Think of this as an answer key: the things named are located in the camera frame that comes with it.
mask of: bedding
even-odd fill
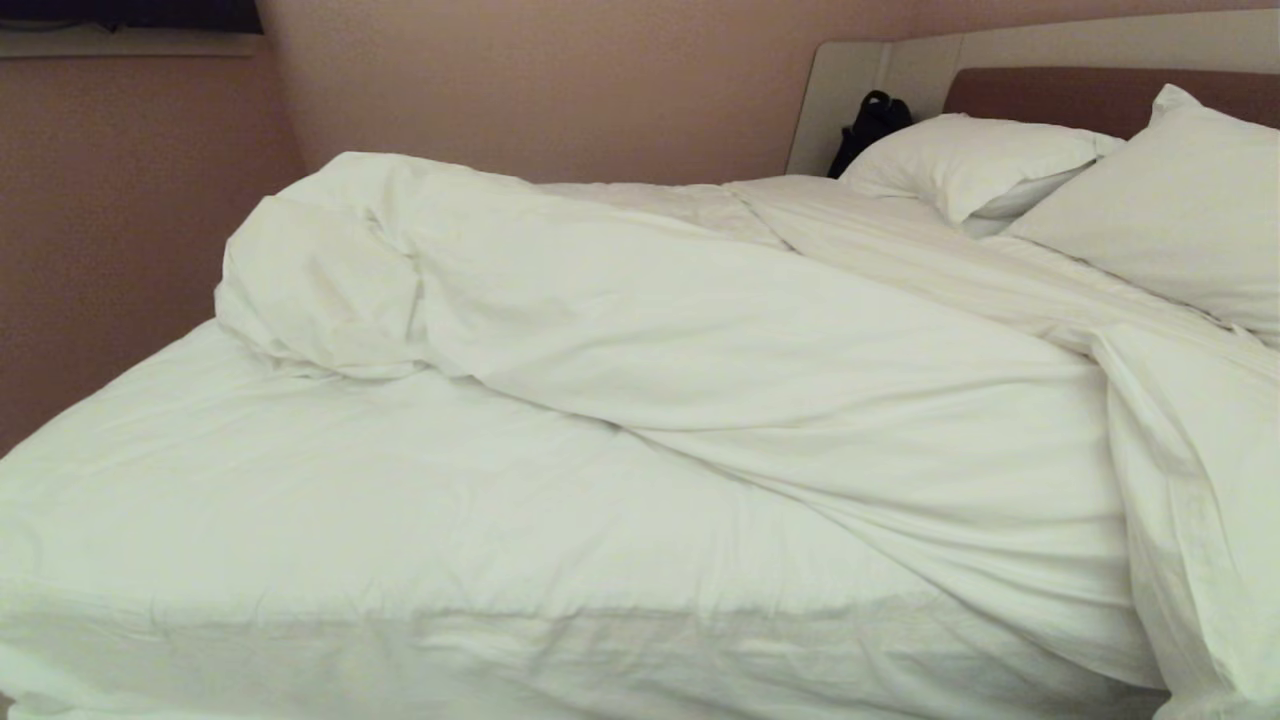
[[[1007,232],[1280,347],[1277,168],[1280,131],[1167,86],[1147,129]]]
[[[264,202],[216,323],[0,461],[13,716],[1149,702],[1094,319],[1044,342],[1015,291],[983,318],[833,268],[796,234],[817,187],[868,258],[1004,275],[817,178],[584,202],[347,155]]]
[[[804,202],[760,195],[753,206],[812,258],[1073,347],[1106,369],[1137,609],[1174,691],[1157,717],[1274,717],[1280,356],[1239,327],[1228,334],[1193,307],[1018,238],[965,247],[918,231],[884,242],[893,233],[883,222],[817,190]]]
[[[1116,147],[1084,129],[950,113],[868,147],[840,181],[870,197],[916,197],[952,224],[1014,218]]]

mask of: white bed sheet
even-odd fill
[[[727,190],[595,192],[782,247]],[[282,377],[212,323],[0,461],[0,691],[14,720],[1092,719],[1151,697],[608,423],[430,370]]]
[[[788,249],[768,224],[742,213],[742,200],[730,188],[767,187],[767,192],[782,192],[787,197],[799,192],[810,192],[815,186],[824,186],[828,192],[841,193],[850,208],[868,217],[897,219],[904,223],[919,223],[933,229],[950,231],[951,225],[932,204],[915,197],[868,197],[849,186],[827,178],[810,176],[785,176],[763,181],[746,181],[716,184],[658,186],[641,183],[612,184],[544,184],[543,188],[562,197],[591,200],[627,210],[644,210],[668,218],[685,220],[695,225],[728,233],[735,240],[763,245],[765,247]],[[973,217],[961,223],[960,232],[974,240],[1000,234],[1014,223],[1014,218],[988,219]]]
[[[801,255],[1080,352],[1089,341],[1079,327],[1128,322],[1206,347],[1226,343],[1253,368],[1274,364],[1274,354],[1243,328],[1034,242],[965,237],[941,218],[901,205],[882,211],[882,200],[823,178],[786,176],[726,187]]]

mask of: pink wall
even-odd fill
[[[780,174],[814,51],[884,0],[260,0],[310,168],[399,151],[535,181]]]
[[[270,55],[0,60],[0,455],[212,316],[302,163]]]
[[[1277,0],[911,0],[909,37],[1097,18],[1253,10]]]

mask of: white pillow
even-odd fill
[[[1280,131],[1166,86],[1151,126],[1010,225],[1280,348]]]
[[[959,225],[1015,188],[1019,196],[997,211],[1018,215],[1056,187],[1028,190],[1020,183],[1084,168],[1120,145],[1120,140],[1084,129],[947,114],[876,142],[840,182],[872,197],[932,202]]]
[[[1012,218],[979,218],[978,215],[973,215],[960,223],[960,232],[973,240],[983,240],[1005,232],[1012,222]]]
[[[1023,181],[1015,184],[1009,192],[974,210],[973,218],[1009,220],[1018,218],[1019,215],[1024,215],[1028,210],[1039,205],[1041,200],[1044,200],[1052,195],[1055,190],[1066,184],[1066,181],[1089,169],[1089,165],[1092,164],[1093,163],[1089,163],[1087,165],[1066,170],[1065,173],[1048,176],[1047,178]]]

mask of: wall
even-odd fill
[[[905,37],[928,37],[998,27],[1198,13],[1254,10],[1276,0],[913,0]]]
[[[829,38],[881,0],[260,0],[308,168],[399,151],[535,181],[781,174]]]
[[[0,60],[0,454],[212,316],[302,173],[270,55]]]
[[[918,37],[893,42],[882,82],[886,92],[905,100],[922,119],[942,111],[951,81],[964,68],[1065,65],[1276,73],[1277,19],[1276,9],[1226,10]]]

